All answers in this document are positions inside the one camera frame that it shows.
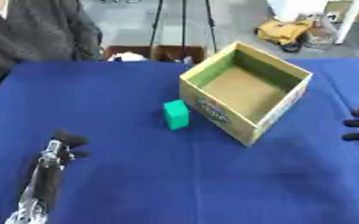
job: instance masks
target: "person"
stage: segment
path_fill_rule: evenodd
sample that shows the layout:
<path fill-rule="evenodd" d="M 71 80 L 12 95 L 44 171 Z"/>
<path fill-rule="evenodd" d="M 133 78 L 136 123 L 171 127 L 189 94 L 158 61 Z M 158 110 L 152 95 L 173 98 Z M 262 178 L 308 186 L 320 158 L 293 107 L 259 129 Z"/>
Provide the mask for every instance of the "person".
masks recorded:
<path fill-rule="evenodd" d="M 79 0 L 0 0 L 0 82 L 21 62 L 99 60 L 101 41 Z"/>

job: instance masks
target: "tripod leg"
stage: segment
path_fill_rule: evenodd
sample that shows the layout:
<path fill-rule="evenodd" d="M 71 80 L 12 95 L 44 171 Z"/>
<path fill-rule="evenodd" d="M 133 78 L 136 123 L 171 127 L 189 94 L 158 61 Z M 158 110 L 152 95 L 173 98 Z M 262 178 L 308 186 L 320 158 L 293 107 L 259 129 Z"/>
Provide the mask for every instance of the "tripod leg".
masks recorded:
<path fill-rule="evenodd" d="M 151 36 L 150 46 L 153 46 L 153 42 L 155 41 L 155 37 L 157 35 L 158 24 L 159 24 L 160 16 L 162 14 L 162 7 L 163 7 L 163 0 L 159 0 L 157 15 L 152 25 L 152 36 Z"/>
<path fill-rule="evenodd" d="M 187 0 L 182 0 L 182 62 L 187 56 Z"/>
<path fill-rule="evenodd" d="M 209 28 L 211 29 L 211 36 L 212 36 L 212 42 L 214 45 L 214 51 L 215 51 L 215 53 L 217 53 L 218 47 L 216 44 L 216 36 L 215 36 L 215 21 L 212 17 L 211 3 L 209 2 L 209 0 L 206 0 L 206 6 L 207 6 L 207 14 L 208 14 L 208 24 L 209 24 Z"/>

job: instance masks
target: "cardboard box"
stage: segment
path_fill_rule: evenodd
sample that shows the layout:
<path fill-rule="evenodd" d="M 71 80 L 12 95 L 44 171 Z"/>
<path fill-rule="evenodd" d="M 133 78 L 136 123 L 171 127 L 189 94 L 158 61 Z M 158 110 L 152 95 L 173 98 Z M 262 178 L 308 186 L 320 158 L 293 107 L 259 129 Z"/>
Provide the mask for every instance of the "cardboard box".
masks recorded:
<path fill-rule="evenodd" d="M 305 92 L 312 74 L 240 42 L 180 76 L 180 95 L 251 146 Z"/>
<path fill-rule="evenodd" d="M 137 53 L 145 58 L 156 61 L 175 61 L 181 60 L 183 56 L 181 45 L 111 45 L 108 46 L 103 54 L 103 59 L 108 60 L 116 53 Z M 200 45 L 187 45 L 185 55 L 191 56 L 194 64 L 201 63 L 206 58 L 206 49 Z"/>

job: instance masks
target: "green cube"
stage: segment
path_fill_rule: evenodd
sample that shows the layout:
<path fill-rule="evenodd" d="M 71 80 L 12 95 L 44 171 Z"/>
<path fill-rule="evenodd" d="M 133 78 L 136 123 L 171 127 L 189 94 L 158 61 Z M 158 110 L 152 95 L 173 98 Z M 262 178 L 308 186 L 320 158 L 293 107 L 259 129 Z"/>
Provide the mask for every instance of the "green cube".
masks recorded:
<path fill-rule="evenodd" d="M 177 130 L 189 125 L 189 110 L 184 101 L 167 102 L 163 108 L 167 125 L 171 130 Z"/>

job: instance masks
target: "floor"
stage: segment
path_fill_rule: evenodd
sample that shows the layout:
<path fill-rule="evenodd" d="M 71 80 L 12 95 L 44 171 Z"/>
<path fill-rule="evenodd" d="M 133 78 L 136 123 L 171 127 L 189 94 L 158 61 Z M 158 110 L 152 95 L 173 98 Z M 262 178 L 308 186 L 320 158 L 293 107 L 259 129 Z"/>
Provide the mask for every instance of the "floor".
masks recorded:
<path fill-rule="evenodd" d="M 104 46 L 148 45 L 151 25 L 156 15 L 158 0 L 140 3 L 101 3 L 100 0 L 82 0 L 86 12 L 102 28 Z M 187 44 L 206 46 L 212 52 L 207 10 L 204 0 L 187 0 Z M 180 45 L 181 1 L 165 0 L 156 44 Z M 267 4 L 264 0 L 210 0 L 216 23 L 218 48 L 240 40 L 281 58 L 353 58 L 359 57 L 359 23 L 355 24 L 343 45 L 326 52 L 304 48 L 300 53 L 284 53 L 275 45 L 253 35 L 255 26 L 265 20 Z"/>

